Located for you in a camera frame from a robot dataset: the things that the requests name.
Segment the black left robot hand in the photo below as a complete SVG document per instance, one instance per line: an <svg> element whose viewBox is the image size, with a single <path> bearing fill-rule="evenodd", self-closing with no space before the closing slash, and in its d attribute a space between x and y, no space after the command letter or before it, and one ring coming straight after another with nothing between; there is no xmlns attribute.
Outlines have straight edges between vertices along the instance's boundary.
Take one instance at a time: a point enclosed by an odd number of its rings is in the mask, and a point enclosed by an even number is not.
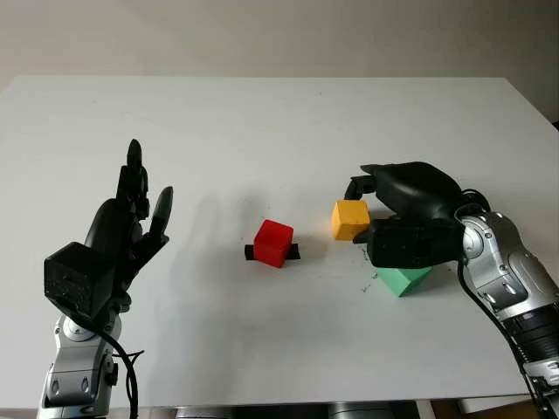
<svg viewBox="0 0 559 419"><path fill-rule="evenodd" d="M130 141L126 164L121 167L116 196L98 209L87 233L85 246L114 262L108 309L129 310L128 289L139 271L167 244L165 234L173 203L173 188L163 189L155 209L149 210L148 171L142 164L141 144Z"/></svg>

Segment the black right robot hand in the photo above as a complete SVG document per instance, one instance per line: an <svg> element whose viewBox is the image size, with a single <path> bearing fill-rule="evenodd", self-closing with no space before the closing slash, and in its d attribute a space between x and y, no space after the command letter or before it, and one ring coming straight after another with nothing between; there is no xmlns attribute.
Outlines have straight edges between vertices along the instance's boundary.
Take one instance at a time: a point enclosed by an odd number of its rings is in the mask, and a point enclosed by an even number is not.
<svg viewBox="0 0 559 419"><path fill-rule="evenodd" d="M384 251L459 251L464 227L455 212L463 195L449 175L422 161L362 165L361 170L363 175L350 178L344 198L373 194L394 216L353 233L353 243Z"/></svg>

